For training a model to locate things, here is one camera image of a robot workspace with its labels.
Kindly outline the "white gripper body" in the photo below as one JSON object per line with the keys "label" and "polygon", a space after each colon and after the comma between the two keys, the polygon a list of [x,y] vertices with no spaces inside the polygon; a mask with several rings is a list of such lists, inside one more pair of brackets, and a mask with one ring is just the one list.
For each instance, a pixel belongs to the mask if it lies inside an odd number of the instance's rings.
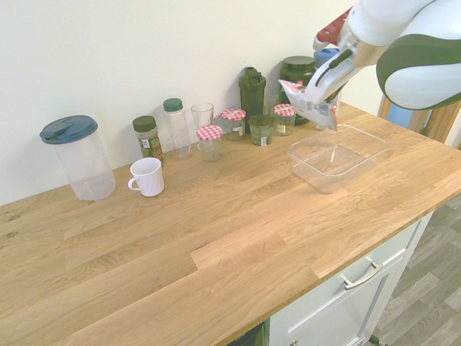
{"label": "white gripper body", "polygon": [[305,94],[309,102],[319,105],[339,90],[355,75],[354,54],[351,49],[338,52],[314,73]]}

